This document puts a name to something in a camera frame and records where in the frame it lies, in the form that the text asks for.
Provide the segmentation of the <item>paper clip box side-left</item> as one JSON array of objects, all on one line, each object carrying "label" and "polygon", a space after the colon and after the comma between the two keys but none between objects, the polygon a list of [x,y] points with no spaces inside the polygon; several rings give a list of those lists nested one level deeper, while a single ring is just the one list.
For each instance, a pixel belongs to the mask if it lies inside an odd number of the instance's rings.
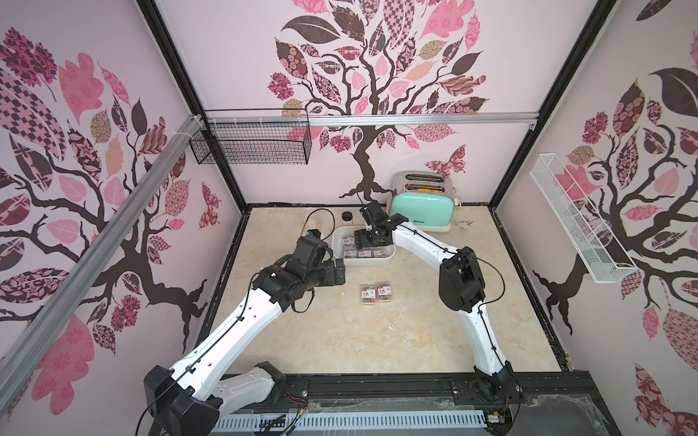
[{"label": "paper clip box side-left", "polygon": [[376,287],[373,284],[363,284],[360,289],[361,304],[376,304]]}]

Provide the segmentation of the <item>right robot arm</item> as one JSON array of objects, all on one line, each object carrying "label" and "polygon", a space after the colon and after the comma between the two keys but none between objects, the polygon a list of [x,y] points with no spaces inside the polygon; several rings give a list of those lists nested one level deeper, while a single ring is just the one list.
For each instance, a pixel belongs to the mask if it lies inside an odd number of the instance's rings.
[{"label": "right robot arm", "polygon": [[447,245],[409,223],[405,216],[388,215],[380,205],[364,206],[360,214],[366,227],[354,233],[359,249],[401,247],[438,272],[439,298],[459,315],[473,351],[478,396],[486,403],[520,401],[520,384],[490,323],[485,278],[474,250]]}]

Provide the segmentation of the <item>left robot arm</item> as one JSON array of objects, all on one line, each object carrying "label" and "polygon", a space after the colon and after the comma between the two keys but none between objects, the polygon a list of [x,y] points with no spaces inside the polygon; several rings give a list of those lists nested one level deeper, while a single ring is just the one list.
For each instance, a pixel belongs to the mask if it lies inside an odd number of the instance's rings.
[{"label": "left robot arm", "polygon": [[292,254],[254,274],[245,298],[226,320],[183,359],[145,376],[147,409],[165,435],[207,435],[219,419],[249,405],[277,405],[285,374],[268,362],[226,376],[254,338],[316,288],[345,283],[343,261],[318,229],[305,228]]}]

